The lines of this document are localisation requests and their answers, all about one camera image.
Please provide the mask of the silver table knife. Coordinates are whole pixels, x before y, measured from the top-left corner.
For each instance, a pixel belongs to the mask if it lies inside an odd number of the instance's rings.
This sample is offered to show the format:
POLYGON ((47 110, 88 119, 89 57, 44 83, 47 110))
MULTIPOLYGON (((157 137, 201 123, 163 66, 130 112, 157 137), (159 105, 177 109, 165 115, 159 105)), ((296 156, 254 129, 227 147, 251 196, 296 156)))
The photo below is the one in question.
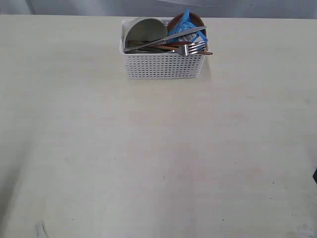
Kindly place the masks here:
POLYGON ((193 27, 191 29, 184 30, 184 31, 179 32, 179 33, 175 33, 175 34, 166 36, 166 37, 158 39, 158 40, 150 41, 150 42, 143 43, 143 44, 140 44, 140 45, 136 45, 136 46, 133 46, 133 47, 128 47, 128 48, 125 47, 125 48, 123 48, 123 51, 124 52, 128 52, 128 51, 136 50, 136 49, 139 49, 139 48, 142 48, 142 47, 147 47, 147 46, 150 46, 152 44, 163 43, 163 42, 169 41, 169 40, 174 39, 174 38, 179 38, 181 36, 185 36, 185 35, 196 33, 198 31, 205 30, 206 28, 207 28, 206 26, 193 27))

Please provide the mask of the brown wooden spoon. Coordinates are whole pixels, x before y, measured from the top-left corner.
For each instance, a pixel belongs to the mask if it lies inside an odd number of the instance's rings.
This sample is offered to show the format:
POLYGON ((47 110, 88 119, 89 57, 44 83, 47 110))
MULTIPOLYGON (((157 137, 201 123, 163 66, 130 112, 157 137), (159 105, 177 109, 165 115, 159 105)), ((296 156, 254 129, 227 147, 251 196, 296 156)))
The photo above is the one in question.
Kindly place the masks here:
POLYGON ((173 43, 168 43, 168 44, 163 44, 163 46, 167 46, 167 47, 179 47, 179 46, 182 46, 182 45, 188 45, 190 44, 191 42, 173 42, 173 43))

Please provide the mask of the grey-green ceramic bowl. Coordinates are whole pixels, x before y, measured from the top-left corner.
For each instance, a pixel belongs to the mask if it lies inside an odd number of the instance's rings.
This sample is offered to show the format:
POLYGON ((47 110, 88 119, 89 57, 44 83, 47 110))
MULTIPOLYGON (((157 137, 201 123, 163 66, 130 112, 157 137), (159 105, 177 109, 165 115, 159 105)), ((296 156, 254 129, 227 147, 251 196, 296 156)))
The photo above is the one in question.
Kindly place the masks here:
POLYGON ((132 47, 130 41, 150 42, 168 35, 165 23, 153 17, 137 17, 123 24, 123 48, 132 47))

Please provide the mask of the brown ceramic plate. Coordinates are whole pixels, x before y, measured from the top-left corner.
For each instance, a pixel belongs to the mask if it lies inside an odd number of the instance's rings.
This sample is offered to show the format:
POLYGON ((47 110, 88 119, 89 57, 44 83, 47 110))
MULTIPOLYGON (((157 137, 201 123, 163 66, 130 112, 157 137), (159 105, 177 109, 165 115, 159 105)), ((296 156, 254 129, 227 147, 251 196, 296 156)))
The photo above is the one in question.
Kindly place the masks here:
MULTIPOLYGON (((183 13, 177 15, 176 17, 174 17, 172 20, 169 21, 167 25, 168 32, 170 32, 174 28, 174 26, 176 26, 176 24, 179 22, 182 16, 183 16, 183 13)), ((190 12, 189 19, 195 26, 204 26, 204 22, 195 13, 190 12)))

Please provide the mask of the white perforated plastic basket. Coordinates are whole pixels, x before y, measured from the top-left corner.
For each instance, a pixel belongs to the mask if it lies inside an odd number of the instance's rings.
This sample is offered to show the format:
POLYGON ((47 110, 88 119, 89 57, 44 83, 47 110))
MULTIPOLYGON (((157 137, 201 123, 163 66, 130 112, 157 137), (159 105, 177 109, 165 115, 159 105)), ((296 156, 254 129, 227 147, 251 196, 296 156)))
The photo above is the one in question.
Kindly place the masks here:
POLYGON ((132 20, 132 18, 124 19, 121 23, 119 47, 129 79, 181 79, 197 78, 199 76, 205 60, 204 55, 181 56, 175 53, 124 53, 124 33, 132 20))

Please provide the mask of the blue snack packet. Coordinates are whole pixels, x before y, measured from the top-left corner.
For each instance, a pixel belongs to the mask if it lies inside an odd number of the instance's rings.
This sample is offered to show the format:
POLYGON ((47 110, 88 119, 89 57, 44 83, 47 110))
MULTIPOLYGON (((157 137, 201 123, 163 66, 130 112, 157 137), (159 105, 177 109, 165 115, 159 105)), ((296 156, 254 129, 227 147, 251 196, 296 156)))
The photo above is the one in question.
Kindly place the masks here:
MULTIPOLYGON (((176 26, 174 26, 174 28, 170 32, 168 32, 168 35, 179 33, 179 32, 182 32, 184 30, 191 29, 193 27, 197 27, 190 21, 189 13, 190 13, 190 10, 187 9, 183 13, 182 18, 179 20, 179 22, 176 24, 176 26)), ((201 42, 201 41, 205 41, 205 42, 208 41, 206 29, 202 30, 202 31, 198 31, 198 32, 193 33, 193 34, 181 36, 179 38, 174 38, 174 39, 171 39, 171 40, 169 40, 167 42, 168 43, 173 43, 173 42, 191 42, 191 43, 196 43, 196 42, 201 42)))

